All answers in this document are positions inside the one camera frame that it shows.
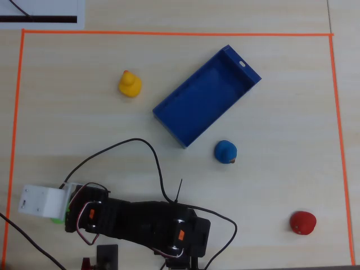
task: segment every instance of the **blue tray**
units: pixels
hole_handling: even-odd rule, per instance
[[[187,147],[260,80],[227,45],[152,112]]]

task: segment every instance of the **black stripe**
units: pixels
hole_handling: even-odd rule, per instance
[[[0,16],[0,23],[72,23],[78,22],[77,16]]]

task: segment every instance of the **light wood surface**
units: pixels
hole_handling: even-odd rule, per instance
[[[347,63],[356,59],[341,53],[355,50],[356,40],[351,39],[354,47],[351,42],[340,43],[336,31],[352,33],[353,28],[344,29],[355,22],[355,13],[344,20],[353,2],[346,1],[347,8],[340,2],[330,1],[330,7],[355,227],[356,81],[348,84]],[[115,1],[91,0],[86,13],[87,30],[329,32],[326,1],[155,1],[151,5],[130,1],[120,6]],[[2,31],[0,37],[0,55],[5,59],[0,63],[0,78],[6,86],[0,92],[4,187],[0,207],[4,212],[20,32]],[[151,110],[226,44],[263,80],[183,150]],[[154,145],[169,196],[176,195],[183,178],[180,198],[184,203],[219,211],[238,223],[235,241],[212,269],[350,264],[327,37],[32,34],[26,36],[23,65],[11,218],[67,269],[78,269],[82,257],[95,255],[95,248],[76,234],[65,233],[63,226],[18,214],[20,190],[25,183],[56,187],[88,155],[130,137],[142,137]],[[124,69],[136,72],[144,82],[135,100],[116,91]],[[212,158],[213,146],[224,138],[238,147],[234,166],[222,166]],[[151,152],[140,143],[99,157],[73,178],[82,183],[90,180],[104,183],[119,199],[163,199]],[[287,227],[290,214],[299,209],[310,210],[318,218],[316,231],[308,237],[299,237]],[[211,220],[208,250],[201,260],[205,263],[233,228],[211,215],[199,215]],[[357,247],[360,239],[355,229],[354,237]],[[97,244],[115,242],[122,269],[159,269],[163,262],[146,248],[125,241],[102,236]],[[7,263],[11,269],[56,269],[12,228]]]
[[[326,0],[87,0],[87,30],[329,32]]]
[[[0,31],[0,211],[6,212],[20,32]],[[0,254],[5,224],[0,222]]]
[[[355,257],[360,261],[360,9],[358,1],[329,1],[331,26],[339,88],[341,117],[344,131],[346,167],[348,172],[350,205],[352,208]]]

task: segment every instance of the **green part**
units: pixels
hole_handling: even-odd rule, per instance
[[[70,209],[69,209],[69,204],[67,204],[67,210],[66,210],[66,212],[69,212],[69,211],[70,211]],[[63,223],[65,222],[65,217],[64,217],[63,220],[58,219],[58,218],[51,218],[51,221],[53,221],[53,223],[55,223],[55,224],[63,224]]]

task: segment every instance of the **red toy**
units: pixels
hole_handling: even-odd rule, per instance
[[[297,211],[290,218],[290,227],[298,235],[309,235],[316,225],[316,217],[309,212]]]

